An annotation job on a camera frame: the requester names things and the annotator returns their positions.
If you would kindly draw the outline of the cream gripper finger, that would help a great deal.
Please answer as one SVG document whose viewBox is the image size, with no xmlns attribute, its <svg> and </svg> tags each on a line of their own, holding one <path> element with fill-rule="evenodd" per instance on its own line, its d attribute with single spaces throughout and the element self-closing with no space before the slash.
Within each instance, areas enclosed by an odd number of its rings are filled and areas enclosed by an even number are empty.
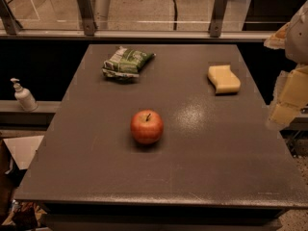
<svg viewBox="0 0 308 231">
<path fill-rule="evenodd" d="M 308 105 L 308 65 L 298 65 L 291 72 L 281 71 L 276 79 L 273 100 L 269 104 L 266 125 L 283 130 Z"/>
<path fill-rule="evenodd" d="M 285 48 L 285 38 L 287 35 L 287 29 L 290 23 L 286 23 L 264 42 L 264 46 L 269 49 L 284 49 Z"/>
</svg>

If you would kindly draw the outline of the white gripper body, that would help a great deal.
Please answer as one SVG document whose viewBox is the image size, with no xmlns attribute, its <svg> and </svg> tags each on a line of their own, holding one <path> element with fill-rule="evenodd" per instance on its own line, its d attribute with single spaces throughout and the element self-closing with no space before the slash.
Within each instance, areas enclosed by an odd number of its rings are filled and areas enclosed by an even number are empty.
<svg viewBox="0 0 308 231">
<path fill-rule="evenodd" d="M 292 17 L 286 31 L 285 53 L 297 64 L 308 64 L 308 1 Z"/>
</svg>

